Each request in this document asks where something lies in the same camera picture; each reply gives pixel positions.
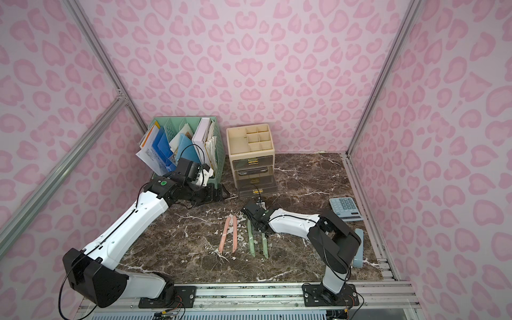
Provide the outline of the green fruit knife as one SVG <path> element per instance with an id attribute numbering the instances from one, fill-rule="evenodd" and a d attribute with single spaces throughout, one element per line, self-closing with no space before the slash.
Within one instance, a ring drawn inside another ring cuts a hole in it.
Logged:
<path id="1" fill-rule="evenodd" d="M 255 242 L 253 237 L 253 226 L 250 220 L 247 221 L 247 234 L 250 254 L 255 257 Z"/>
<path id="2" fill-rule="evenodd" d="M 267 237 L 266 237 L 266 234 L 265 233 L 262 233 L 261 234 L 261 238 L 262 238 L 262 251 L 263 251 L 263 256 L 268 259 L 269 258 L 269 251 L 268 251 L 268 242 L 267 242 Z"/>

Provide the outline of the beige three-drawer organizer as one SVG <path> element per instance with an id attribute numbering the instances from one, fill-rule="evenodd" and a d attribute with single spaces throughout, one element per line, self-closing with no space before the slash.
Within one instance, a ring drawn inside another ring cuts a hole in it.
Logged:
<path id="1" fill-rule="evenodd" d="M 226 129 L 229 162 L 240 197 L 277 191 L 275 148 L 266 123 Z"/>

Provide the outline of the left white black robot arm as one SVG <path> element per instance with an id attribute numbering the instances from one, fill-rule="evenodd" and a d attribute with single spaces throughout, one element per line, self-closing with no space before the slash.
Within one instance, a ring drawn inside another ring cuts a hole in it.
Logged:
<path id="1" fill-rule="evenodd" d="M 223 201 L 225 188 L 208 182 L 211 169 L 182 157 L 177 169 L 145 183 L 134 204 L 83 249 L 70 249 L 63 265 L 70 287 L 100 308 L 120 299 L 140 300 L 140 307 L 171 307 L 177 290 L 168 276 L 117 270 L 128 249 L 172 205 L 192 207 Z"/>

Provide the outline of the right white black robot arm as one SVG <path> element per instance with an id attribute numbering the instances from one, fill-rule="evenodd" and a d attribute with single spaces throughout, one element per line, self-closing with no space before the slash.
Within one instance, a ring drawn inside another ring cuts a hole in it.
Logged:
<path id="1" fill-rule="evenodd" d="M 253 200 L 241 212 L 261 233 L 285 233 L 309 240 L 325 264 L 322 292 L 332 297 L 341 293 L 362 240 L 334 212 L 308 215 L 282 208 L 265 209 Z"/>

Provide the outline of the pink fruit knife left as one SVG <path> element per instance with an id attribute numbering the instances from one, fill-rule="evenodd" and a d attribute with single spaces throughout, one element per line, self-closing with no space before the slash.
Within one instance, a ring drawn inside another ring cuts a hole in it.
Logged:
<path id="1" fill-rule="evenodd" d="M 226 221 L 225 221 L 225 225 L 224 225 L 224 228 L 223 228 L 223 233 L 221 235 L 221 240 L 220 240 L 219 247 L 218 247 L 218 251 L 219 251 L 220 254 L 223 253 L 223 249 L 224 249 L 224 246 L 225 246 L 225 241 L 226 241 L 227 234 L 228 234 L 228 229 L 229 229 L 229 226 L 230 226 L 230 223 L 231 223 L 231 218 L 232 218 L 232 216 L 229 216 L 226 219 Z"/>

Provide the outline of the pink fruit knife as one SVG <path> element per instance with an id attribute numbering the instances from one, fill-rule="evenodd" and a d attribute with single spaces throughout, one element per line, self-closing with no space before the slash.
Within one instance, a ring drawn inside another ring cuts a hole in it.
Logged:
<path id="1" fill-rule="evenodd" d="M 218 251 L 219 251 L 220 254 L 223 253 L 223 249 L 224 249 L 224 246 L 225 246 L 225 241 L 226 241 L 227 234 L 228 234 L 228 229 L 229 229 L 229 226 L 230 226 L 230 223 L 231 223 L 231 218 L 232 218 L 232 216 L 229 216 L 226 219 L 226 221 L 225 221 L 225 225 L 224 225 L 224 228 L 223 228 L 223 233 L 221 235 L 221 240 L 220 240 L 219 247 L 218 247 Z"/>
<path id="2" fill-rule="evenodd" d="M 231 220 L 233 222 L 233 247 L 232 247 L 232 253 L 235 253 L 236 250 L 237 250 L 237 246 L 238 246 L 238 234 L 237 234 L 238 222 L 237 222 L 237 217 L 236 216 L 232 216 Z"/>

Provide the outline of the pink fruit knife right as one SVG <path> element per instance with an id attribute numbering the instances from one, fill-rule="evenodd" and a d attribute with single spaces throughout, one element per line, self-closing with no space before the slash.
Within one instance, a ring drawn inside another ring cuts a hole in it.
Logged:
<path id="1" fill-rule="evenodd" d="M 237 217 L 236 216 L 232 216 L 231 220 L 233 222 L 233 247 L 232 247 L 232 253 L 235 253 L 236 250 L 237 250 L 237 246 L 238 246 L 238 234 L 237 234 L 238 222 L 237 222 Z"/>

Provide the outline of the blue folders in organizer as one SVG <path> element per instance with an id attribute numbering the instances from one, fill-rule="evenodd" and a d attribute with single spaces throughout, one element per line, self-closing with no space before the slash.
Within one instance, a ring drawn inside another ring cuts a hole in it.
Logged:
<path id="1" fill-rule="evenodd" d="M 167 139 L 164 128 L 160 128 L 153 140 L 153 149 L 163 162 L 163 172 L 174 171 L 181 158 L 200 162 L 193 142 L 184 133 L 178 133 L 171 141 Z"/>

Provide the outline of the green file organizer box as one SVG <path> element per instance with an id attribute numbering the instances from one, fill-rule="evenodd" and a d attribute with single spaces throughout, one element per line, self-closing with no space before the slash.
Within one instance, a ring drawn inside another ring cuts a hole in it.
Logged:
<path id="1" fill-rule="evenodd" d="M 154 171 L 157 175 L 164 175 L 163 162 L 157 156 L 156 151 L 153 149 L 153 140 L 156 138 L 159 129 L 162 127 L 165 130 L 167 139 L 171 141 L 178 133 L 184 133 L 192 141 L 194 133 L 201 121 L 202 117 L 156 117 L 153 119 L 148 127 L 147 132 L 140 141 L 141 150 L 137 153 L 137 157 L 143 160 L 146 165 Z M 207 165 L 207 168 L 199 173 L 198 185 L 220 184 L 223 173 L 223 166 L 225 161 L 225 149 L 221 138 L 220 128 L 217 123 L 216 117 L 211 118 L 215 124 L 214 136 L 217 137 L 216 157 L 217 157 L 217 171 Z"/>

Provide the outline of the grey blue calculator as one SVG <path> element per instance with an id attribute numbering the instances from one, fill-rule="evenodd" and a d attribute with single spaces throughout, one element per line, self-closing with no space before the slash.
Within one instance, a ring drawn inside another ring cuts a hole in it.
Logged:
<path id="1" fill-rule="evenodd" d="M 338 197 L 329 200 L 332 211 L 344 222 L 363 221 L 363 217 L 352 197 Z"/>

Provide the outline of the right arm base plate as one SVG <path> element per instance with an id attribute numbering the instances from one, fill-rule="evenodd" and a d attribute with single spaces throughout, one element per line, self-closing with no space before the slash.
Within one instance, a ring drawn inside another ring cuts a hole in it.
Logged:
<path id="1" fill-rule="evenodd" d="M 339 293 L 332 293 L 323 285 L 304 283 L 301 287 L 306 307 L 348 307 L 359 306 L 355 286 L 345 284 Z"/>

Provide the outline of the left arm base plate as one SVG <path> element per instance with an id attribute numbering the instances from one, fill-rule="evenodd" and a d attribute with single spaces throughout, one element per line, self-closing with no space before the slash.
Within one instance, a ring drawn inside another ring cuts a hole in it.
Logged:
<path id="1" fill-rule="evenodd" d="M 176 307 L 192 308 L 197 288 L 189 285 L 166 285 L 156 298 L 141 298 L 140 309 L 174 309 Z"/>

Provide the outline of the aluminium front rail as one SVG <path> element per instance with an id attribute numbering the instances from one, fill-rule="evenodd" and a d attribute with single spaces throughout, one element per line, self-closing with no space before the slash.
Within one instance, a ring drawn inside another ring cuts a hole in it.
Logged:
<path id="1" fill-rule="evenodd" d="M 204 283 L 193 305 L 165 319 L 329 319 L 344 311 L 349 319 L 424 319 L 406 281 L 356 281 L 357 291 L 340 306 L 305 305 L 301 283 Z"/>

